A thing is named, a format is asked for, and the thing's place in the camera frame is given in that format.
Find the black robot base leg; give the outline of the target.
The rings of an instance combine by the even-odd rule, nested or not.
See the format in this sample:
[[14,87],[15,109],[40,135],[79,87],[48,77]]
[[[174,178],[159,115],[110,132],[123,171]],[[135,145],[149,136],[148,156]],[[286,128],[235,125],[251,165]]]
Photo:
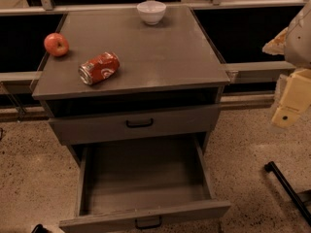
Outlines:
[[275,175],[276,179],[290,196],[302,217],[311,226],[311,190],[304,190],[296,193],[274,161],[265,164],[264,170],[267,173],[272,172]]

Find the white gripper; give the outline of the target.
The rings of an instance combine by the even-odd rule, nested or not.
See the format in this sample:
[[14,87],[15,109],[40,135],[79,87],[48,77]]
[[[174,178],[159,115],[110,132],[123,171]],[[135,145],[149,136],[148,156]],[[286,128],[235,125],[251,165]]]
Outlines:
[[284,28],[266,43],[262,51],[271,55],[285,54],[285,60],[298,69],[289,76],[281,75],[276,84],[271,124],[288,128],[311,106],[311,1],[308,1]]

